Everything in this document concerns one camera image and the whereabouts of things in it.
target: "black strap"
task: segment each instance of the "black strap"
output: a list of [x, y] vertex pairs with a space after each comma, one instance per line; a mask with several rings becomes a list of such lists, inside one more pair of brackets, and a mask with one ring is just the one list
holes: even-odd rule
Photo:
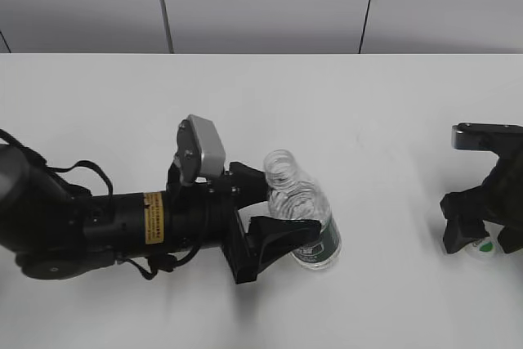
[[[35, 166], [45, 168], [46, 170], [53, 171], [54, 173], [66, 173], [69, 171], [72, 171], [75, 168], [88, 168], [91, 169], [94, 173], [96, 173], [98, 176], [100, 176], [101, 180], [104, 181], [105, 185], [107, 186], [107, 190], [109, 191], [109, 201], [113, 197], [113, 183], [109, 179], [109, 177], [102, 171], [102, 169], [92, 161], [88, 161], [86, 159], [78, 161], [75, 165], [73, 165], [70, 168], [54, 168], [54, 167], [48, 167], [47, 161], [36, 151], [31, 150], [29, 147], [23, 145], [20, 141], [18, 141], [16, 138], [14, 138], [9, 132], [6, 132], [2, 129], [0, 129], [0, 139], [3, 139], [5, 142], [7, 142], [8, 145], [14, 146], [22, 153], [24, 153], [27, 160]], [[73, 186], [67, 183], [66, 181], [63, 181], [63, 186]]]
[[70, 168], [54, 168], [54, 167], [48, 167], [55, 173], [67, 173], [72, 171], [75, 168], [88, 168], [91, 169], [94, 173], [96, 173], [101, 180], [104, 181], [105, 185], [107, 186], [107, 190], [109, 191], [109, 198], [111, 199], [113, 197], [113, 183], [109, 179], [109, 177], [104, 173], [104, 171], [95, 163], [92, 161], [82, 159], [78, 161], [75, 165], [73, 165]]
[[182, 259], [178, 260], [177, 257], [168, 253], [151, 255], [150, 257], [147, 257], [147, 263], [149, 264], [150, 271], [147, 271], [138, 263], [129, 258], [122, 259], [121, 262], [131, 263], [148, 281], [151, 281], [160, 270], [170, 273], [176, 267], [180, 267], [185, 265], [186, 263], [189, 263], [193, 259], [193, 257], [198, 253], [198, 251], [202, 248], [203, 241], [205, 240], [205, 236], [207, 235], [209, 215], [209, 206], [208, 204], [206, 204], [205, 218], [203, 221], [202, 229], [199, 233], [199, 237], [196, 240], [196, 243], [194, 244], [193, 248]]

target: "green and white label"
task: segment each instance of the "green and white label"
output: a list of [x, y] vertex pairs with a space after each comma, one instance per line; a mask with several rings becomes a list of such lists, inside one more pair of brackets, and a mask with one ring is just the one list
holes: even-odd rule
[[313, 243], [309, 243], [293, 251], [294, 256], [305, 263], [321, 263], [329, 259], [340, 244], [336, 223], [331, 218], [320, 237]]

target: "white table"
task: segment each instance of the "white table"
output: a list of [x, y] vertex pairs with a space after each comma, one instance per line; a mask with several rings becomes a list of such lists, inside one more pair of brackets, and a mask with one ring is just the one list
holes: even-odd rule
[[161, 190], [177, 124], [199, 114], [230, 160], [291, 150], [343, 239], [330, 271], [284, 257], [240, 286], [217, 248], [151, 282], [130, 265], [31, 280], [2, 249], [0, 345], [521, 348], [523, 253], [445, 255], [439, 202], [496, 160], [453, 150], [451, 126], [523, 124], [522, 107], [523, 56], [0, 56], [0, 127], [50, 164], [91, 159], [119, 193]]

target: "bottle neck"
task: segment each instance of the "bottle neck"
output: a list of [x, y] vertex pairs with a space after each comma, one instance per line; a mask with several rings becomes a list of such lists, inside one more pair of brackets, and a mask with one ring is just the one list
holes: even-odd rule
[[300, 181], [301, 170], [287, 150], [269, 153], [263, 163], [267, 185], [274, 190], [291, 190]]

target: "clear plastic bottle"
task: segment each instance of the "clear plastic bottle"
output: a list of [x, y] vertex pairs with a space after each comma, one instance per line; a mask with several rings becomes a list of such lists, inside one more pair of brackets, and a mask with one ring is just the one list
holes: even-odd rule
[[342, 248], [327, 197], [318, 183], [302, 171], [287, 150], [269, 153], [264, 161], [269, 185], [269, 211], [282, 220], [317, 220], [321, 222], [320, 238], [293, 251], [298, 263], [312, 270], [333, 264]]

